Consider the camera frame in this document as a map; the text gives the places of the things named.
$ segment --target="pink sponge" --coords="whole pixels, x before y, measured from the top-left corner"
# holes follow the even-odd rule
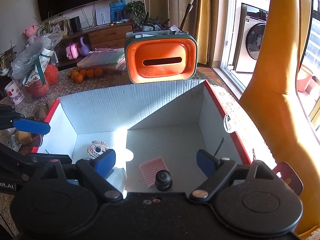
[[[140,165],[140,170],[148,187],[152,187],[156,181],[156,174],[161,170],[168,170],[163,159],[158,157]]]

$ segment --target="wooden drawer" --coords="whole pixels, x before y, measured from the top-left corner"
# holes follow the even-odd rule
[[[124,39],[125,34],[131,31],[132,31],[132,25],[107,28],[101,31],[89,33],[89,39],[91,44]]]
[[[92,50],[94,49],[118,49],[124,48],[125,39],[113,40],[113,41],[105,41],[96,44],[92,44]]]

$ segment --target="cartoon eye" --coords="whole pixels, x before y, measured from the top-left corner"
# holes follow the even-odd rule
[[[97,153],[101,152],[100,146],[96,146],[96,147],[94,148],[94,150],[95,150]]]

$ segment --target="red fruit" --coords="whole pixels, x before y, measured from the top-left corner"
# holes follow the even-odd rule
[[[49,86],[58,83],[59,71],[55,65],[47,65],[44,72],[44,77]]]
[[[42,84],[41,80],[36,81],[29,87],[25,87],[25,90],[32,95],[34,98],[44,97],[49,90],[48,83]]]

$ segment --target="yellow chair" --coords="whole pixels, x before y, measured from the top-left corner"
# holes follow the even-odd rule
[[[304,213],[296,233],[305,239],[320,222],[320,143],[296,89],[300,47],[306,41],[300,15],[301,0],[271,0],[259,58],[240,104],[276,162],[289,163],[303,182]]]

